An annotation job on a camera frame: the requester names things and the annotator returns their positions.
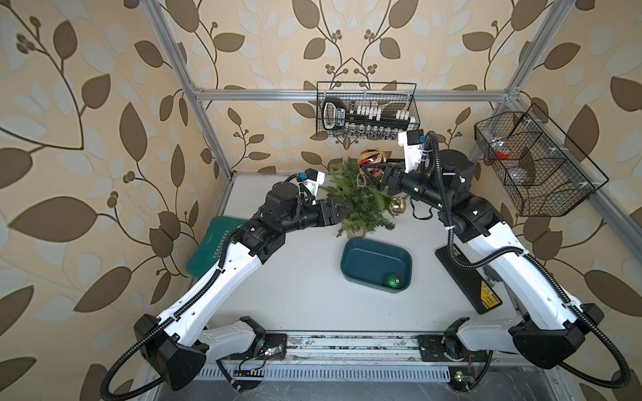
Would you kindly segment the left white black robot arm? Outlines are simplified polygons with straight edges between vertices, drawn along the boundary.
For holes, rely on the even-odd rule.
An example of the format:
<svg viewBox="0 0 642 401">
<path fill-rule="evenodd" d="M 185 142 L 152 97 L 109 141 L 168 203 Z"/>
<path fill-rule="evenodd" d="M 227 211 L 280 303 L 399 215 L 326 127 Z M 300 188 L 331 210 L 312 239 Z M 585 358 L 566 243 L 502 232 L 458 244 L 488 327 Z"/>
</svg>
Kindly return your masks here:
<svg viewBox="0 0 642 401">
<path fill-rule="evenodd" d="M 250 317 L 219 329 L 206 325 L 238 286 L 284 245 L 289 232 L 338 225 L 352 212 L 347 200 L 317 199 L 319 186 L 319 181 L 299 175 L 274 184 L 257 212 L 225 237 L 210 270 L 159 316 L 146 314 L 136 322 L 137 341 L 107 371 L 101 399 L 133 399 L 161 384 L 177 391 L 210 360 L 257 352 L 264 330 Z M 135 354 L 144 357 L 158 379 L 127 393 L 111 392 L 112 379 Z"/>
</svg>

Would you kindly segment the green glitter ball ornament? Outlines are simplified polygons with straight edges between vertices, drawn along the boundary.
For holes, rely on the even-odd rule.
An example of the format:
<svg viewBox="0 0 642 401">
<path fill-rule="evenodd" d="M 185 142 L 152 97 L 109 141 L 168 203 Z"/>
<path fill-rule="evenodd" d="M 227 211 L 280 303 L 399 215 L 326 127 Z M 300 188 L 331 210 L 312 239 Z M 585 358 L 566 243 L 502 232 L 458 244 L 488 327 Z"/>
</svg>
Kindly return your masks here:
<svg viewBox="0 0 642 401">
<path fill-rule="evenodd" d="M 385 277 L 384 285 L 389 288 L 399 289 L 402 286 L 402 280 L 397 274 L 391 273 Z"/>
</svg>

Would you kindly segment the gold ball ornament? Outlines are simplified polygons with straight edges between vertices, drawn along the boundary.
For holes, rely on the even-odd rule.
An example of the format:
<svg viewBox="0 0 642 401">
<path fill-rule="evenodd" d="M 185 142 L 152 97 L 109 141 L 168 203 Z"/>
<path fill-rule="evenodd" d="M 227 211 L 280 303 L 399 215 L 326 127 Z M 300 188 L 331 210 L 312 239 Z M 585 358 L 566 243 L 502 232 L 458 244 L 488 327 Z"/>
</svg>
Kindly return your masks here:
<svg viewBox="0 0 642 401">
<path fill-rule="evenodd" d="M 391 203 L 388 206 L 389 213 L 394 216 L 401 216 L 406 212 L 407 204 L 405 196 L 396 196 L 391 199 Z"/>
</svg>

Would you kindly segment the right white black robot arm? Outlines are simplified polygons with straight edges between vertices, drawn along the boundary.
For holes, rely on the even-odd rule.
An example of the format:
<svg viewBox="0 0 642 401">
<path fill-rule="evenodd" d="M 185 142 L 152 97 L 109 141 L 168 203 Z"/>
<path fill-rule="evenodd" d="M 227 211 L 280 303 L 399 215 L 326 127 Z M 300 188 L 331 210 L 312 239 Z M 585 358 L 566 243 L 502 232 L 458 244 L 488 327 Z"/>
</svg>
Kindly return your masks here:
<svg viewBox="0 0 642 401">
<path fill-rule="evenodd" d="M 518 297 L 525 315 L 506 321 L 477 322 L 460 318 L 449 327 L 470 352 L 519 354 L 540 369 L 560 367 L 584 381 L 623 389 L 632 372 L 625 356 L 600 330 L 604 315 L 583 304 L 513 234 L 502 214 L 470 192 L 476 166 L 457 150 L 442 150 L 433 131 L 402 132 L 404 163 L 362 163 L 360 173 L 389 195 L 403 193 L 437 211 L 444 224 L 451 263 L 469 271 L 488 266 Z M 598 379 L 566 364 L 592 333 L 614 357 L 620 375 Z"/>
</svg>

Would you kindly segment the red gold striped ornament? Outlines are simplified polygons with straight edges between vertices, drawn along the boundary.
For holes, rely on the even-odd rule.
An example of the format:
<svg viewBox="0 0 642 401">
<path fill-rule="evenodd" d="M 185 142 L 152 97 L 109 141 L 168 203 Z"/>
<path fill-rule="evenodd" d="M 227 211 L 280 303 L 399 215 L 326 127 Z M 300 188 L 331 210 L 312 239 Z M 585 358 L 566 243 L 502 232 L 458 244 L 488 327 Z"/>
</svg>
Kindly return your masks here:
<svg viewBox="0 0 642 401">
<path fill-rule="evenodd" d="M 359 170 L 362 170 L 365 165 L 379 165 L 385 164 L 388 156 L 383 150 L 378 148 L 364 150 L 360 153 L 357 164 Z"/>
</svg>

